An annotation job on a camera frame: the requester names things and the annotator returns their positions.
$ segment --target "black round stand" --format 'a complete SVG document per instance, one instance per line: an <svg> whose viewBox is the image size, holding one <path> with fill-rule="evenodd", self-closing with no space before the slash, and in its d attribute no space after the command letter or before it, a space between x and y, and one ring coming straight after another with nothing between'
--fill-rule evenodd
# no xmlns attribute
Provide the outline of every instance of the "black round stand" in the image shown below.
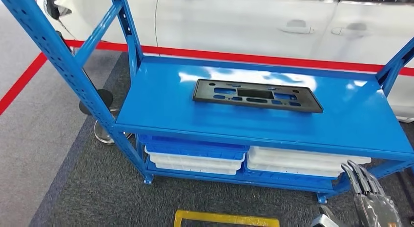
<svg viewBox="0 0 414 227"><path fill-rule="evenodd" d="M112 93L106 89L98 89L98 94L101 97L103 103L105 103L106 107L110 107L112 102L114 101L114 96L112 95ZM86 115L92 115L88 108L86 108L86 106L82 103L82 101L79 101L79 110L81 110L81 112L83 114Z"/></svg>

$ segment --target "blue metal shelf cart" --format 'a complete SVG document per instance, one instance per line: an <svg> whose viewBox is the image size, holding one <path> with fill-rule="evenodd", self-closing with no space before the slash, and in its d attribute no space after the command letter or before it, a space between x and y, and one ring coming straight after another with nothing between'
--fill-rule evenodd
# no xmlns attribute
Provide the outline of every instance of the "blue metal shelf cart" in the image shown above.
<svg viewBox="0 0 414 227"><path fill-rule="evenodd" d="M206 181L307 190L318 201L349 189L312 176L275 174L251 176L245 168L235 176L158 169L136 150L123 132L237 145L347 154L385 159L370 168L384 177L414 165L414 151L387 102L399 70L414 56L414 39L377 74L317 70L248 63L214 62L142 54L127 0L113 5L76 56L47 21L34 0L2 0L125 156L152 183L154 175ZM118 17L129 54L131 88L114 119L82 66ZM260 109L191 99L198 79L282 84L309 87L323 113Z"/></svg>

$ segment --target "white car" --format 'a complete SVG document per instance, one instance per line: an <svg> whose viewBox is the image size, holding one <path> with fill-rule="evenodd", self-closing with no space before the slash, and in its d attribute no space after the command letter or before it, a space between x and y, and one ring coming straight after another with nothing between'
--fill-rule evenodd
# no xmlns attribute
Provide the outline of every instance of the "white car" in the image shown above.
<svg viewBox="0 0 414 227"><path fill-rule="evenodd" d="M86 40L111 0L37 0L66 39ZM141 45L385 64L414 37L414 0L128 0ZM125 43L115 20L104 41ZM408 67L414 68L414 61ZM388 97L414 120L414 69Z"/></svg>

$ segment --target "gray floor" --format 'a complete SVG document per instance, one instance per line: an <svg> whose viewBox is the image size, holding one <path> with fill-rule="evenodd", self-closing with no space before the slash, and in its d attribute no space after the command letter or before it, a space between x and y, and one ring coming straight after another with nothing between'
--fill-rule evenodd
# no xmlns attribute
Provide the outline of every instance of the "gray floor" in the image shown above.
<svg viewBox="0 0 414 227"><path fill-rule="evenodd" d="M40 50L0 3L0 96ZM97 87L119 57L96 51L85 65ZM86 116L79 100L47 62L0 116L0 226L30 223Z"/></svg>

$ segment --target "round metal base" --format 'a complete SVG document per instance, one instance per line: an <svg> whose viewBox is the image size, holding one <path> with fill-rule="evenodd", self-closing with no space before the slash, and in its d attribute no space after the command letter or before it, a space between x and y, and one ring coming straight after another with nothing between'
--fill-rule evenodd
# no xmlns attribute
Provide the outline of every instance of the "round metal base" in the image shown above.
<svg viewBox="0 0 414 227"><path fill-rule="evenodd" d="M119 114L119 109L112 109L111 113L116 118ZM113 145L115 144L114 140L111 138L111 136L105 131L104 128L98 123L98 121L95 122L95 125L93 126L93 133L95 134L96 139L99 141L108 144ZM132 133L125 133L126 138L131 137Z"/></svg>

